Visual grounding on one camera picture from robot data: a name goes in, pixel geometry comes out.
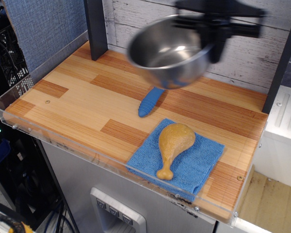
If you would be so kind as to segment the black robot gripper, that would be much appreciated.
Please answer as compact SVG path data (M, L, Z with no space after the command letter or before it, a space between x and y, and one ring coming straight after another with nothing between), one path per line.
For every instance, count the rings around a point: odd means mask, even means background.
M196 29L200 34L221 34L227 37L258 38L266 11L238 0L177 0L175 2L177 27ZM234 17L257 18L257 24L232 22ZM216 37L210 42L210 62L220 61L226 38Z

